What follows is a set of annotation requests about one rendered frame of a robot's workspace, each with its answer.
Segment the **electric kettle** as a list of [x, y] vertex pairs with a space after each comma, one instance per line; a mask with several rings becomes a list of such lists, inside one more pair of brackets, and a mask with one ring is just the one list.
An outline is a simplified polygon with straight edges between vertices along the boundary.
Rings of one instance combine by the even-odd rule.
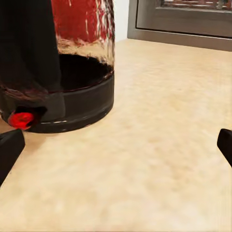
[[114, 0], [0, 0], [0, 118], [74, 131], [114, 107]]

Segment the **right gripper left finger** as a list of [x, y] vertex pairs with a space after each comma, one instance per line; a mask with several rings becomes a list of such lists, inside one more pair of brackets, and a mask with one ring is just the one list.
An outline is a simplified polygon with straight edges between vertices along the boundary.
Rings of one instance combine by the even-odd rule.
[[24, 148], [25, 139], [21, 128], [0, 134], [0, 186]]

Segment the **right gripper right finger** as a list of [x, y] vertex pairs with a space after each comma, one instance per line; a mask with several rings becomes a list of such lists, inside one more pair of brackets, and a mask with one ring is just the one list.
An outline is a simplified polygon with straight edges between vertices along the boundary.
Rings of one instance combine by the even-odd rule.
[[224, 128], [220, 130], [217, 146], [228, 163], [232, 166], [232, 130]]

